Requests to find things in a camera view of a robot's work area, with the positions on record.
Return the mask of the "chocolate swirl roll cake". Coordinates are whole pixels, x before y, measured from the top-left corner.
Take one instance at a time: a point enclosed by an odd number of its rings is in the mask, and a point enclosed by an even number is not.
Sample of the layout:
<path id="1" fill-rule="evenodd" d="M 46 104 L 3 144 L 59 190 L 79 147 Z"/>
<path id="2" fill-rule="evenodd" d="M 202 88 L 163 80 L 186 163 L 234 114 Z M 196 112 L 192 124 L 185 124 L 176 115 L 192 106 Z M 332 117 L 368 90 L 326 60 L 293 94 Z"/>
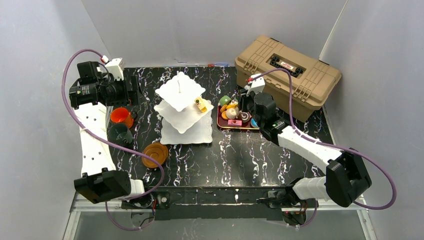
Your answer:
<path id="1" fill-rule="evenodd" d="M 249 112 L 241 112 L 240 113 L 240 120 L 243 123 L 248 123 L 250 121 L 250 119 L 251 119 L 251 115 L 250 115 Z"/>

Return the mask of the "metal serving tongs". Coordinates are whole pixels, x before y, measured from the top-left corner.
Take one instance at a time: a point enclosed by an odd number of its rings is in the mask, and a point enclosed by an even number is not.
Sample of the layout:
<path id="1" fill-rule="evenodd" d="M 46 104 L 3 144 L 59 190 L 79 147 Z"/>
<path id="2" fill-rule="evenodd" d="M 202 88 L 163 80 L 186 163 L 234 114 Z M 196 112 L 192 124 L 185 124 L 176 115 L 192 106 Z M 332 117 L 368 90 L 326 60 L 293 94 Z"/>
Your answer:
<path id="1" fill-rule="evenodd" d="M 240 110 L 240 96 L 235 95 L 231 100 L 230 105 L 238 112 Z"/>

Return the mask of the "yellow layered cake piece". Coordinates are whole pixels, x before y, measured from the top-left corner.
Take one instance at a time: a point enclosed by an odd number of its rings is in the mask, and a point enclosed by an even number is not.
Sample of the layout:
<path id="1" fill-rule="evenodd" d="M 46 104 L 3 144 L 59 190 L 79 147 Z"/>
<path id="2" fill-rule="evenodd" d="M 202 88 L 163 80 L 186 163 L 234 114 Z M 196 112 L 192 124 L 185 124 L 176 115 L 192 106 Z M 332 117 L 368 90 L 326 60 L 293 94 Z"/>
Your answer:
<path id="1" fill-rule="evenodd" d="M 205 113 L 208 111 L 208 101 L 203 99 L 201 96 L 197 97 L 194 100 L 194 103 L 201 113 Z"/>

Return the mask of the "white three-tier cake stand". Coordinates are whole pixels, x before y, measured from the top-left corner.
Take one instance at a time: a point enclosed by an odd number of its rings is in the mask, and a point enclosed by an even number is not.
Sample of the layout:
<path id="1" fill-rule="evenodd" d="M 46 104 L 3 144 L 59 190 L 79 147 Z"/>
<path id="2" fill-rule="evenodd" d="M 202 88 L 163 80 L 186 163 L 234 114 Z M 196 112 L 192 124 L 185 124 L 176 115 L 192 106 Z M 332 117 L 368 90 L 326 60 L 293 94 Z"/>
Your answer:
<path id="1" fill-rule="evenodd" d="M 155 90 L 161 98 L 153 109 L 162 120 L 162 145 L 210 144 L 213 141 L 214 106 L 202 97 L 205 91 L 204 87 L 181 71 Z M 208 102 L 207 112 L 200 112 L 195 104 L 197 97 Z"/>

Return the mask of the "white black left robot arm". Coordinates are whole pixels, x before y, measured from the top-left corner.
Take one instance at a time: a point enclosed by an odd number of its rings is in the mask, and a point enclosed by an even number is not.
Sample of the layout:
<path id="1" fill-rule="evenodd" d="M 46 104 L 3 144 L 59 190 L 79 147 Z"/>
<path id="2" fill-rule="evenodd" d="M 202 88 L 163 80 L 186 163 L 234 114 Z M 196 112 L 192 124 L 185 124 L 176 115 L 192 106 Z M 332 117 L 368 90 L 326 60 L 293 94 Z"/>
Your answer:
<path id="1" fill-rule="evenodd" d="M 118 171 L 110 143 L 131 148 L 131 123 L 120 120 L 108 127 L 108 107 L 125 107 L 140 102 L 138 77 L 124 76 L 124 61 L 114 58 L 103 65 L 97 61 L 77 64 L 79 78 L 69 88 L 71 111 L 79 121 L 82 169 L 74 180 L 75 190 L 97 204 L 114 199 L 127 200 L 145 193 L 142 180 Z"/>

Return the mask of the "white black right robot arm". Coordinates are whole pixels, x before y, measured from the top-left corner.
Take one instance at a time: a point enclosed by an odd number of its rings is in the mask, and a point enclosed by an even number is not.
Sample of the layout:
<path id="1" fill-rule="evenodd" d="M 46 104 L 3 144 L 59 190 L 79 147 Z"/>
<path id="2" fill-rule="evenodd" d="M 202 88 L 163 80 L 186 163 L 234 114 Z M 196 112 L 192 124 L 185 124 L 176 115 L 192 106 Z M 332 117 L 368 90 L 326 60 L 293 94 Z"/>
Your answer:
<path id="1" fill-rule="evenodd" d="M 289 149 L 317 166 L 322 177 L 297 178 L 268 201 L 297 204 L 309 199 L 332 200 L 341 207 L 350 206 L 372 186 L 372 180 L 360 156 L 352 149 L 323 146 L 319 139 L 298 133 L 290 122 L 277 115 L 276 103 L 268 93 L 237 93 L 239 104 L 251 114 L 261 135 L 279 147 Z"/>

